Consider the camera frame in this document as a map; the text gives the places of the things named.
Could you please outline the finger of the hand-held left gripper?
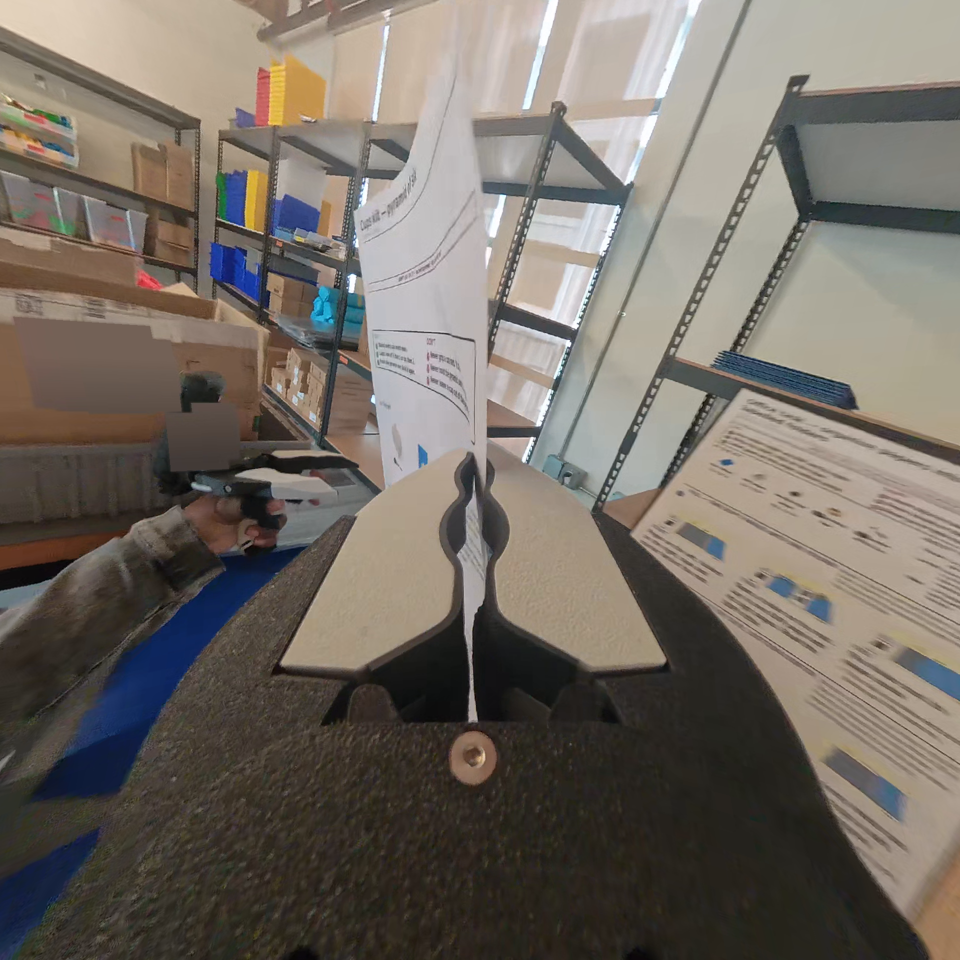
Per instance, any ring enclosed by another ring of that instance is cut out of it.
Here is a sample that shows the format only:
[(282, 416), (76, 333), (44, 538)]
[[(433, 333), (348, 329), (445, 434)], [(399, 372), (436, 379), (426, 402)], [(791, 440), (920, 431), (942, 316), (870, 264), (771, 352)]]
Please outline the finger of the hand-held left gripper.
[(327, 450), (275, 449), (255, 457), (257, 470), (322, 471), (340, 468), (340, 455)]
[(338, 491), (321, 477), (283, 472), (271, 467), (241, 470), (240, 489), (244, 491), (243, 497), (314, 505), (333, 505), (339, 499)]

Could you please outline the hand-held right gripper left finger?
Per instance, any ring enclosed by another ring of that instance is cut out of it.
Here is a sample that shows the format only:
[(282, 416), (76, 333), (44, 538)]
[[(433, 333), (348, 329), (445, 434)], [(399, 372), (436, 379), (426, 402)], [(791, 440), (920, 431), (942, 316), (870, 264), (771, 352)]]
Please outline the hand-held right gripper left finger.
[(437, 642), (467, 671), (466, 507), (474, 455), (457, 449), (382, 491), (354, 517), (294, 630), (280, 671), (379, 671)]

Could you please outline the printed white paper sheet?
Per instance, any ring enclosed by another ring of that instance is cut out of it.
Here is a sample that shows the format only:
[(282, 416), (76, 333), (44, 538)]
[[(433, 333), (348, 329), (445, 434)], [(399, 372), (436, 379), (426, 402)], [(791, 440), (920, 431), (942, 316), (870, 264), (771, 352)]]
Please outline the printed white paper sheet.
[(465, 507), (466, 671), (437, 642), (379, 671), (359, 671), (414, 722), (471, 718), (474, 615), (485, 592), (479, 514), (487, 468), (486, 232), (469, 84), (459, 55), (434, 78), (400, 175), (359, 211), (373, 394), (388, 489), (442, 455), (475, 461)]

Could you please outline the person's left forearm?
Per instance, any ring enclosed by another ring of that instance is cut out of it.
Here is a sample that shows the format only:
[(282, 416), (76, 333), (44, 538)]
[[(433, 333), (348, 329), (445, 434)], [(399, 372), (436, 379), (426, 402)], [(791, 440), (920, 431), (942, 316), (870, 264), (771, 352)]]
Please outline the person's left forearm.
[(225, 570), (179, 506), (78, 558), (1, 617), (1, 733), (7, 748), (126, 644), (160, 629)]

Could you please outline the wooden desk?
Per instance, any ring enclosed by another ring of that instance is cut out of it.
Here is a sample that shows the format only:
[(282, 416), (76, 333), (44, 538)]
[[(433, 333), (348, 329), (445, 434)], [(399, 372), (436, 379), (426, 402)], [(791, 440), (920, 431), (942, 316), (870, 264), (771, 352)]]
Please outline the wooden desk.
[(602, 513), (633, 531), (649, 512), (663, 491), (659, 487), (640, 493), (611, 497), (606, 500)]

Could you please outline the person's left hand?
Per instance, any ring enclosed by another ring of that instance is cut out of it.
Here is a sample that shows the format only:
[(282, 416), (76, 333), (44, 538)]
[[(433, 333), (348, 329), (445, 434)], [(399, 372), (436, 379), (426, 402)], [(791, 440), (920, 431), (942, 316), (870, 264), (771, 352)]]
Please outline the person's left hand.
[(276, 548), (280, 531), (286, 524), (286, 507), (279, 499), (258, 500), (266, 514), (276, 520), (275, 528), (264, 527), (246, 517), (242, 497), (203, 494), (182, 505), (181, 510), (198, 538), (218, 556), (234, 550), (242, 526), (249, 549), (270, 551)]

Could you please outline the stack of small cardboard boxes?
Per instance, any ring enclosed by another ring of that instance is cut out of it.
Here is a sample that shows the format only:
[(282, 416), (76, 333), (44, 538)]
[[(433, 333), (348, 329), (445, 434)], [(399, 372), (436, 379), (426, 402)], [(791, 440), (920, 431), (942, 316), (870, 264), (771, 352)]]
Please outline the stack of small cardboard boxes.
[[(292, 346), (281, 356), (270, 350), (266, 384), (315, 430), (322, 425), (330, 373), (329, 359), (316, 351)], [(338, 364), (333, 383), (327, 433), (360, 435), (368, 432), (374, 413), (373, 384)]]

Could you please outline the large cardboard box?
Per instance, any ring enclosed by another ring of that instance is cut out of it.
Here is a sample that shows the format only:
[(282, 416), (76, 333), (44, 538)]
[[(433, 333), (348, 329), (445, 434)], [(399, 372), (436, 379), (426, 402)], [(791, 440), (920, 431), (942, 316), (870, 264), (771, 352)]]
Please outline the large cardboard box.
[(184, 284), (149, 290), (138, 260), (2, 228), (3, 447), (146, 443), (181, 408), (182, 376), (216, 374), (256, 437), (269, 336)]

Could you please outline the grey ribbed bin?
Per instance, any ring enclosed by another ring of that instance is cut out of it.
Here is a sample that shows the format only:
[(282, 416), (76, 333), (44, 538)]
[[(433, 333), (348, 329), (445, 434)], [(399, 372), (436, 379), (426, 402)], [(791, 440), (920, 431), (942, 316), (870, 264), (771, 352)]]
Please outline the grey ribbed bin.
[(40, 524), (149, 516), (173, 498), (160, 491), (148, 442), (3, 445), (1, 522)]

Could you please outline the stack of blue bins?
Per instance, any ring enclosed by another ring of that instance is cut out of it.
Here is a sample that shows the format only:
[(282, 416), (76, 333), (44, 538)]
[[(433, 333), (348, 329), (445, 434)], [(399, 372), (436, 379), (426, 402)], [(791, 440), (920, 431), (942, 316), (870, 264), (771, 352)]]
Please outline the stack of blue bins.
[(272, 205), (272, 230), (294, 233), (303, 231), (318, 234), (321, 210), (290, 194), (276, 198)]
[(259, 301), (261, 262), (256, 251), (211, 241), (209, 271), (212, 281), (230, 286), (243, 296)]

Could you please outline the blue mat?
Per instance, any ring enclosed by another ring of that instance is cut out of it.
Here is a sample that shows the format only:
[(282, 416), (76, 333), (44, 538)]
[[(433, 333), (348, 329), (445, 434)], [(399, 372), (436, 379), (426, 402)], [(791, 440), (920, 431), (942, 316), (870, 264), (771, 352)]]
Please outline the blue mat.
[(92, 852), (118, 791), (160, 713), (226, 623), (304, 551), (229, 557), (225, 571), (150, 638), (121, 654), (83, 711), (33, 770), (2, 795), (2, 958), (27, 935)]

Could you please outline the printed instruction sheet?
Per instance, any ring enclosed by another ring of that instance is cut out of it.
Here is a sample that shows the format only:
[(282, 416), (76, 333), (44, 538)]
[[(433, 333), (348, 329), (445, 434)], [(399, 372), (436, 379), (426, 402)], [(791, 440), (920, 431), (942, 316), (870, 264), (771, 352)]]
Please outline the printed instruction sheet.
[(742, 391), (631, 534), (750, 654), (918, 918), (958, 850), (958, 467)]

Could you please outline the stack of blue sheets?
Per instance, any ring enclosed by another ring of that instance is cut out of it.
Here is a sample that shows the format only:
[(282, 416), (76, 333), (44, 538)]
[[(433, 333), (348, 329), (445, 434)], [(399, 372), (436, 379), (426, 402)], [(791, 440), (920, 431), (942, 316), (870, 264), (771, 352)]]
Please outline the stack of blue sheets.
[(711, 366), (724, 374), (790, 393), (811, 402), (846, 411), (857, 411), (853, 388), (842, 381), (822, 377), (734, 351), (720, 351)]

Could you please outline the clear plastic bin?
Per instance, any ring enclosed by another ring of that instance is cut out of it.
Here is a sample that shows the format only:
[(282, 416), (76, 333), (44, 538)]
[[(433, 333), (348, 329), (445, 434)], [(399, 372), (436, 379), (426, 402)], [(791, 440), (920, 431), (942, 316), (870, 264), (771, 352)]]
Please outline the clear plastic bin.
[(100, 246), (145, 252), (148, 215), (63, 187), (1, 173), (2, 221)]

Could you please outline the black metal shelf rack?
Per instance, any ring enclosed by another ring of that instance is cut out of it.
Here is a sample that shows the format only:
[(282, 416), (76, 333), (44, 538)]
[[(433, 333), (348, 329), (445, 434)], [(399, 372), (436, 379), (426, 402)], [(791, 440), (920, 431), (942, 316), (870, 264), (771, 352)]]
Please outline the black metal shelf rack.
[(815, 224), (909, 234), (957, 236), (957, 81), (806, 91), (809, 76), (789, 79), (736, 197), (678, 317), (642, 401), (597, 494), (595, 515), (611, 512), (614, 488), (666, 383), (702, 394), (657, 488), (678, 474), (718, 414), (742, 389), (762, 383), (680, 356), (721, 262), (772, 157), (777, 157), (795, 222), (774, 258), (729, 351), (744, 353), (809, 228)]
[[(10, 30), (1, 30), (1, 169), (70, 189), (115, 207), (192, 229), (194, 266), (178, 267), (125, 248), (3, 222), (2, 228), (111, 251), (139, 262), (159, 282), (188, 283), (199, 293), (201, 121)], [(195, 209), (183, 210), (134, 191), (131, 144), (172, 141), (195, 154)]]
[[(484, 201), (489, 271), (489, 364), (493, 376), (487, 414), (489, 436), (525, 462), (556, 400), (570, 356), (601, 274), (606, 252), (594, 273), (582, 322), (569, 327), (508, 303), (523, 246), (538, 202), (593, 202), (614, 207), (619, 216), (631, 186), (622, 182), (566, 119), (567, 107), (554, 102), (547, 113), (485, 115), (473, 121)], [(218, 133), (216, 219), (213, 240), (239, 243), (256, 252), (262, 269), (259, 300), (212, 280), (267, 327), (282, 328), (281, 314), (270, 308), (267, 275), (287, 273), (302, 280), (359, 282), (356, 242), (345, 239), (354, 210), (389, 186), (409, 159), (415, 123), (379, 123), (369, 119), (322, 119), (299, 126), (228, 128)], [(274, 200), (283, 161), (305, 166), (309, 186), (324, 193), (333, 186), (333, 224), (318, 227), (322, 240), (306, 234), (273, 231)], [(269, 176), (266, 229), (244, 226), (246, 171)]]

